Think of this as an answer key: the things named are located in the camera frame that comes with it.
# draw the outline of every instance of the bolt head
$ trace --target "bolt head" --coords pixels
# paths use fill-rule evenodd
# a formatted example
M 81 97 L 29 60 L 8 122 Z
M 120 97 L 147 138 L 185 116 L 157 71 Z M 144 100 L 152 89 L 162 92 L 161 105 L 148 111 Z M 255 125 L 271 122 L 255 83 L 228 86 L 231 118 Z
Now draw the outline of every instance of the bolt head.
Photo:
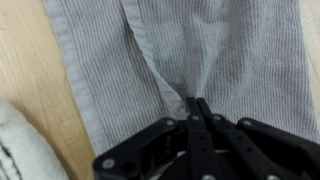
M 215 177 L 213 177 L 212 175 L 210 174 L 205 174 L 202 176 L 202 179 L 201 180 L 216 180 Z
M 219 121 L 219 120 L 221 120 L 221 117 L 218 116 L 218 115 L 214 115 L 214 116 L 213 116 L 213 119 L 216 120 L 216 121 Z
M 199 116 L 192 116 L 191 119 L 197 121 L 197 120 L 199 120 L 200 118 L 199 118 Z
M 267 176 L 267 180 L 280 180 L 280 178 L 278 176 L 270 174 Z
M 247 126 L 250 126 L 251 125 L 251 122 L 249 120 L 245 120 L 243 121 L 243 124 L 247 125 Z
M 113 159 L 106 159 L 102 162 L 102 167 L 104 169 L 110 169 L 114 166 L 115 161 Z
M 174 122 L 172 120 L 167 121 L 167 125 L 172 126 L 173 124 L 174 124 Z

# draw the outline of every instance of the knit fabric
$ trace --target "knit fabric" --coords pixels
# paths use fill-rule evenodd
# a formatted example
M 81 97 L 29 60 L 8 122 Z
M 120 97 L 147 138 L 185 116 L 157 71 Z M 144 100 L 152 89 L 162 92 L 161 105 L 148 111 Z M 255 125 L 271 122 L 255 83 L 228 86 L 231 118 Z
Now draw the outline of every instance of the knit fabric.
M 0 99 L 0 180 L 68 179 L 46 139 L 11 104 Z
M 97 155 L 185 98 L 320 142 L 298 1 L 45 0 Z

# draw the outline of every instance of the light wood surface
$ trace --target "light wood surface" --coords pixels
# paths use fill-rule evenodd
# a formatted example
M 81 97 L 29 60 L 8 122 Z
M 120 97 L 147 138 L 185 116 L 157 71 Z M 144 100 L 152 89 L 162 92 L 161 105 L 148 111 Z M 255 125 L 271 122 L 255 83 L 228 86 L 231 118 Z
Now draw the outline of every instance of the light wood surface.
M 320 117 L 320 1 L 300 0 L 300 7 Z M 41 0 L 0 0 L 0 97 L 46 137 L 72 179 L 91 178 L 93 151 Z

